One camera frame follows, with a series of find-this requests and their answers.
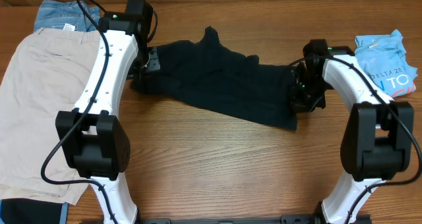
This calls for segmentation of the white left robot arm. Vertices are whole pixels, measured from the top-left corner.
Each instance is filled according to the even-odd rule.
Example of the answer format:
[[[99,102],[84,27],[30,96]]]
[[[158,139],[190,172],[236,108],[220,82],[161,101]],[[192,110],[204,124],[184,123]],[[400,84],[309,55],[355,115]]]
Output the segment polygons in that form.
[[[155,12],[105,14],[88,82],[72,110],[59,111],[55,119],[57,146],[78,173],[70,183],[94,189],[104,223],[140,223],[125,176],[131,145],[119,122],[119,106],[128,75],[153,63],[147,44],[157,25]]]

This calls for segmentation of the black t-shirt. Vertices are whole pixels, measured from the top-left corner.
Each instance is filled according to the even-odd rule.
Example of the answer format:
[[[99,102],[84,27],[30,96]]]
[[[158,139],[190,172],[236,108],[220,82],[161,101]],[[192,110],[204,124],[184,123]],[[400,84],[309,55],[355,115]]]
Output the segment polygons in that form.
[[[155,50],[160,67],[133,78],[131,87],[137,92],[167,95],[201,109],[296,130],[297,117],[289,107],[293,67],[261,65],[256,55],[231,51],[210,26],[197,43],[180,40]]]

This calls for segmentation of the blue denim jeans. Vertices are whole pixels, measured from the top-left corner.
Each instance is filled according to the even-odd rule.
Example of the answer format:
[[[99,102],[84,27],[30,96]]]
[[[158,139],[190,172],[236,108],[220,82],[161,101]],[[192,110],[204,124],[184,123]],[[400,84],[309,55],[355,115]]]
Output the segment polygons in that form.
[[[53,28],[79,32],[91,32],[95,26],[83,14],[76,1],[59,2],[44,0],[34,23],[34,32],[40,28]]]

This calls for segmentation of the black garment with blue trim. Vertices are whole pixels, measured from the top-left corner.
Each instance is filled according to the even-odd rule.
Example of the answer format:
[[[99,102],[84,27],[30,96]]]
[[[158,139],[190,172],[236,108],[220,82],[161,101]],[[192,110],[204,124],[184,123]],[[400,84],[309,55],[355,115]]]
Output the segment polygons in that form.
[[[1,224],[66,224],[68,210],[68,203],[1,200]]]

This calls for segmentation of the beige shorts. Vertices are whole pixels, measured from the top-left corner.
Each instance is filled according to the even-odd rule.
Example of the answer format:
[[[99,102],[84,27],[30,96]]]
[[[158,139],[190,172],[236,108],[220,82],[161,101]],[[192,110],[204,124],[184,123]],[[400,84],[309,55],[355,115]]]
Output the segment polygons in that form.
[[[97,32],[40,28],[24,38],[1,83],[1,198],[77,204],[86,184],[52,185],[41,178],[58,143],[55,118],[70,111],[98,54]]]

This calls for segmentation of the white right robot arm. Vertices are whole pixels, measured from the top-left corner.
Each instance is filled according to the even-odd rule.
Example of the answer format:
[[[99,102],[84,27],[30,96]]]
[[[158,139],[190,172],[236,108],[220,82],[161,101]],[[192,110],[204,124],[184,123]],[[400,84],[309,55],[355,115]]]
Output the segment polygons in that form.
[[[359,210],[383,186],[415,182],[393,181],[409,166],[411,149],[421,149],[412,134],[414,110],[408,102],[395,102],[377,89],[348,46],[330,47],[325,40],[311,40],[303,58],[292,63],[296,82],[289,92],[294,113],[325,108],[325,92],[335,90],[347,105],[349,119],[340,146],[344,169],[330,195],[313,214],[283,215],[281,223],[370,223]]]

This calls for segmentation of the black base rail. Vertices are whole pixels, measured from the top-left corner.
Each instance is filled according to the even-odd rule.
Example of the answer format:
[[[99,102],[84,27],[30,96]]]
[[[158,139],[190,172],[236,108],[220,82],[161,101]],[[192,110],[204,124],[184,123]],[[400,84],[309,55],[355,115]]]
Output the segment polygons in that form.
[[[315,215],[282,215],[281,217],[243,218],[243,219],[145,219],[136,221],[142,224],[313,224],[323,223]]]

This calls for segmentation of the light blue printed t-shirt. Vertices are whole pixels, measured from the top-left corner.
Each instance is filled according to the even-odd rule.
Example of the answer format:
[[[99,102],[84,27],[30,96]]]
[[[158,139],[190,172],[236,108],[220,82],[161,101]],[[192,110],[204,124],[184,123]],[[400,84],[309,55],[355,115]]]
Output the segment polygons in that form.
[[[399,30],[385,35],[356,36],[359,66],[385,94],[394,98],[416,91],[417,69],[406,61]]]

